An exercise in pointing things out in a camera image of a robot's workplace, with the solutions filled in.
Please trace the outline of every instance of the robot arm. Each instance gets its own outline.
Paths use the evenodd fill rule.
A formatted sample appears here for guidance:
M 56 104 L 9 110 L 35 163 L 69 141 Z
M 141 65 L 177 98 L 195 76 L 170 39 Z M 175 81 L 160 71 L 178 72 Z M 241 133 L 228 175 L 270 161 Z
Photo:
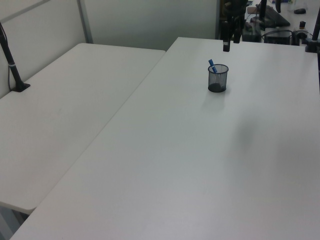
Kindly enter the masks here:
M 226 15 L 225 22 L 221 26 L 221 39 L 223 40 L 223 51 L 230 51 L 230 40 L 238 44 L 245 26 L 245 14 L 248 0 L 223 0 L 223 13 Z M 267 0 L 261 0 L 261 11 L 266 10 Z M 278 13 L 281 12 L 281 0 L 275 0 Z

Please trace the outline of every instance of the computer mouse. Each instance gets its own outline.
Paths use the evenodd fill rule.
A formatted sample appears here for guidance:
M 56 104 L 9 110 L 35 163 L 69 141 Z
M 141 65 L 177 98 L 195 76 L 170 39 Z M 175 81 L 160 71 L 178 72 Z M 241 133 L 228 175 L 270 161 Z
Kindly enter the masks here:
M 297 10 L 293 11 L 295 14 L 305 14 L 306 13 L 306 9 L 304 8 L 299 8 Z

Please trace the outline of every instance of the white table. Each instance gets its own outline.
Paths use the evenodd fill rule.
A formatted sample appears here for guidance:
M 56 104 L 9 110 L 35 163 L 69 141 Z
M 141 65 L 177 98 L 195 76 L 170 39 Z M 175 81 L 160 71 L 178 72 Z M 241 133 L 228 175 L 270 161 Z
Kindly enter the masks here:
M 317 55 L 222 50 L 178 38 L 12 240 L 319 239 Z
M 30 214 L 164 55 L 79 44 L 0 100 L 0 206 Z

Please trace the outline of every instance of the white wall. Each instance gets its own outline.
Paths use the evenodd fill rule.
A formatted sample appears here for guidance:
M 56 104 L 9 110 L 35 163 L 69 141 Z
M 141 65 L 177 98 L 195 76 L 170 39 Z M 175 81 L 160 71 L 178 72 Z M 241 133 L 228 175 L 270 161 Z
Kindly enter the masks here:
M 93 43 L 165 51 L 177 37 L 214 39 L 218 2 L 82 0 Z
M 22 81 L 85 43 L 77 0 L 50 0 L 2 25 Z M 9 92 L 7 74 L 8 63 L 0 48 L 0 98 Z

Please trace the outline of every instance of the black device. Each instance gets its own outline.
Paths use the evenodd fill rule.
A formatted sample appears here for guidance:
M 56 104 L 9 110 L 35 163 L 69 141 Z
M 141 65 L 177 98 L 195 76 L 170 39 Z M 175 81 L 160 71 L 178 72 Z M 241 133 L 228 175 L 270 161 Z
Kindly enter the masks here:
M 1 22 L 0 22 L 0 44 L 4 52 L 5 58 L 8 62 L 8 67 L 11 70 L 13 78 L 15 80 L 15 88 L 13 88 L 12 91 L 21 93 L 22 91 L 30 87 L 30 84 L 24 83 L 20 78 L 16 63 L 9 49 L 8 39 L 7 39 L 5 30 L 2 27 Z
M 268 7 L 265 9 L 265 17 L 274 21 L 276 27 L 290 26 L 290 22 L 288 22 L 283 16 L 277 13 L 272 7 Z
M 245 23 L 242 31 L 242 41 L 254 43 L 261 42 L 261 30 L 258 23 Z
M 267 28 L 264 34 L 265 44 L 290 45 L 291 32 L 279 31 L 276 28 Z
M 265 17 L 264 21 L 259 17 L 251 18 L 250 22 L 258 22 L 263 29 L 266 28 L 276 28 L 276 27 L 287 27 L 290 26 L 290 22 L 288 22 L 283 16 L 281 16 L 277 11 L 273 9 L 271 6 L 266 6 L 265 8 Z
M 304 8 L 299 8 L 297 10 L 294 10 L 293 13 L 295 14 L 305 14 L 307 11 Z

